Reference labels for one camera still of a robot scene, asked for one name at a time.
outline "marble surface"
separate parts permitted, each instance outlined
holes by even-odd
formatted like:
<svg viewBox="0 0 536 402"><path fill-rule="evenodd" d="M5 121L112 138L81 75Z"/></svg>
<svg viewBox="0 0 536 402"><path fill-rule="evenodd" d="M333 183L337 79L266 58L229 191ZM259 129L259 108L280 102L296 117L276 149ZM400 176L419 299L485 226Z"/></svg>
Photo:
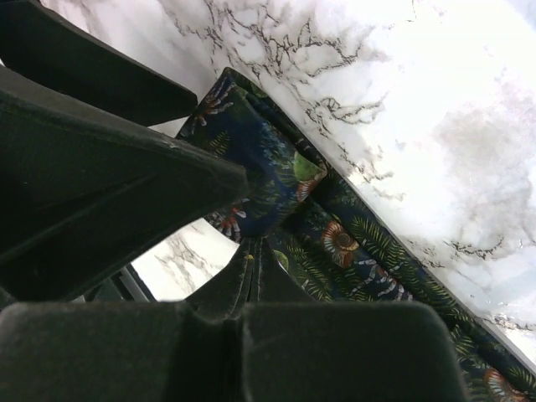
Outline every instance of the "marble surface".
<svg viewBox="0 0 536 402"><path fill-rule="evenodd" d="M536 363L531 3L43 3L199 98L225 66L250 77L433 275ZM235 248L200 220L134 266L158 298L179 299Z"/></svg>

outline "cloth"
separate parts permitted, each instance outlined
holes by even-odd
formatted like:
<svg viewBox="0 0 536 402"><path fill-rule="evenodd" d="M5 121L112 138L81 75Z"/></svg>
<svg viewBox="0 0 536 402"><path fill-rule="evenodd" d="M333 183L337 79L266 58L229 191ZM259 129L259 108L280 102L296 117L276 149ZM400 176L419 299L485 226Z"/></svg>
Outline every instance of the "cloth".
<svg viewBox="0 0 536 402"><path fill-rule="evenodd" d="M247 171L248 198L206 217L224 235L236 242L265 236L281 266L316 299L432 306L451 332L472 400L536 400L536 378L427 272L255 84L226 69L178 138ZM382 353L381 344L371 347Z"/></svg>

